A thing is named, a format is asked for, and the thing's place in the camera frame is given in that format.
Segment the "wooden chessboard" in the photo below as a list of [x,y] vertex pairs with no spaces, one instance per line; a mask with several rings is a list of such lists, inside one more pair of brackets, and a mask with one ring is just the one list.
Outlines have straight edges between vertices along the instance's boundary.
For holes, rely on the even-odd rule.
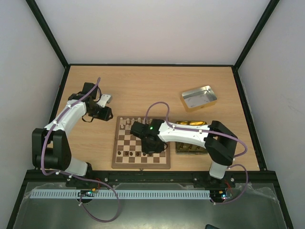
[[144,123],[143,116],[118,116],[115,129],[114,146],[112,154],[113,169],[170,169],[170,146],[161,153],[154,153],[152,157],[142,155],[141,140],[130,134],[131,126],[135,122]]

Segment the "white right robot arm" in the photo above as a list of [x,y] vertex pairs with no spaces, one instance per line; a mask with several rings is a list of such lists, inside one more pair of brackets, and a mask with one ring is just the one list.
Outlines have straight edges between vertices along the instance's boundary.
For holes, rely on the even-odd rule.
[[168,142],[206,149],[212,160],[208,182],[213,187],[224,182],[225,172],[233,164],[238,142],[237,136],[219,121],[212,121],[210,125],[181,125],[161,119],[153,119],[150,124],[135,121],[130,133],[141,140],[145,154],[161,153]]

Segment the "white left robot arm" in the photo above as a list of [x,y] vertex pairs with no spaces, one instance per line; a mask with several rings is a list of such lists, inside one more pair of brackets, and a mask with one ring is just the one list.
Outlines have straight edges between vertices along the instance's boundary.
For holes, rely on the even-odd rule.
[[84,83],[80,92],[69,96],[64,109],[54,120],[32,132],[33,165],[46,176],[53,173],[70,177],[85,176],[91,165],[72,157],[68,135],[86,115],[91,120],[111,120],[112,110],[107,106],[111,99],[111,95],[101,92],[98,83]]

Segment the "gold tin tray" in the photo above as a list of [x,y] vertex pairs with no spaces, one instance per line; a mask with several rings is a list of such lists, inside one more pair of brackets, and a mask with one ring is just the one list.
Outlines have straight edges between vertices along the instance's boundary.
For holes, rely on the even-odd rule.
[[[176,121],[176,124],[180,125],[206,125],[205,121]],[[205,148],[201,146],[196,146],[192,144],[175,142],[175,151],[177,155],[207,155],[208,152]]]

